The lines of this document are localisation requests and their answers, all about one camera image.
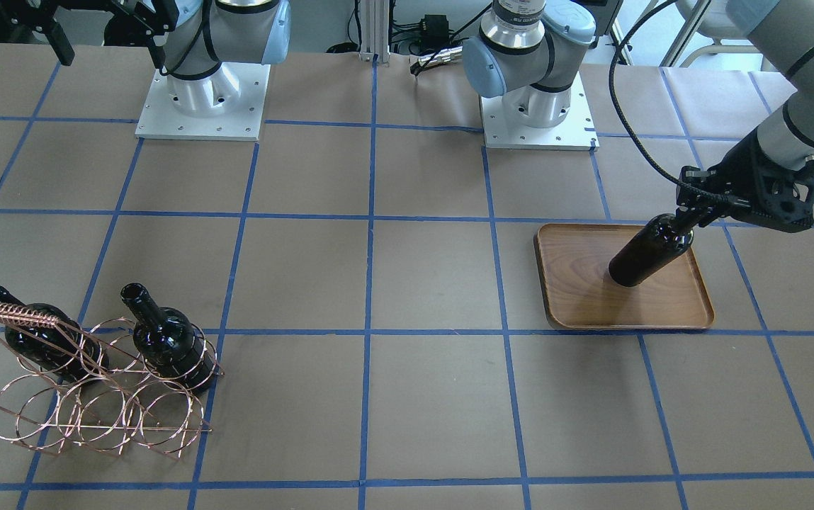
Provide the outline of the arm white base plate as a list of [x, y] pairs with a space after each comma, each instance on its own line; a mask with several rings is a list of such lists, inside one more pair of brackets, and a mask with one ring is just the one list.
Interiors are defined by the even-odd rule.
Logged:
[[569, 89], [528, 85], [506, 96], [479, 100], [485, 145], [494, 149], [597, 149], [597, 129], [580, 75]]
[[214, 74], [195, 81], [155, 74], [135, 135], [151, 140], [257, 142], [271, 69], [223, 62]]

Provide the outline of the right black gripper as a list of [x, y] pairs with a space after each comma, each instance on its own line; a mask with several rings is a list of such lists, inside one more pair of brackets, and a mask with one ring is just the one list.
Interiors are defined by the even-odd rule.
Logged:
[[57, 10], [109, 13], [125, 32], [145, 33], [145, 47], [155, 69], [166, 64], [164, 43], [179, 19], [174, 1], [0, 1], [0, 7], [15, 23], [46, 33], [48, 45], [63, 67], [73, 64], [75, 50], [56, 20]]

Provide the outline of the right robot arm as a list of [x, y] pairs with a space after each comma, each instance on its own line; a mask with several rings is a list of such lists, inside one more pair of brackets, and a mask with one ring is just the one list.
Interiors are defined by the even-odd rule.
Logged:
[[109, 13], [103, 43], [147, 49], [174, 110], [189, 117], [222, 114], [239, 100], [231, 64], [280, 64], [289, 52], [287, 1], [1, 1], [0, 7], [16, 25], [42, 35], [66, 67], [75, 51], [57, 10]]

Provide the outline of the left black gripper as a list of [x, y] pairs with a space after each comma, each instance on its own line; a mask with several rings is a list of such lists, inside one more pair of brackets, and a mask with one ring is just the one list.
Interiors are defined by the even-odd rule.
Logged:
[[756, 135], [747, 135], [708, 170], [683, 167], [679, 180], [679, 232], [719, 217], [788, 233], [814, 225], [814, 155], [789, 170], [767, 157]]

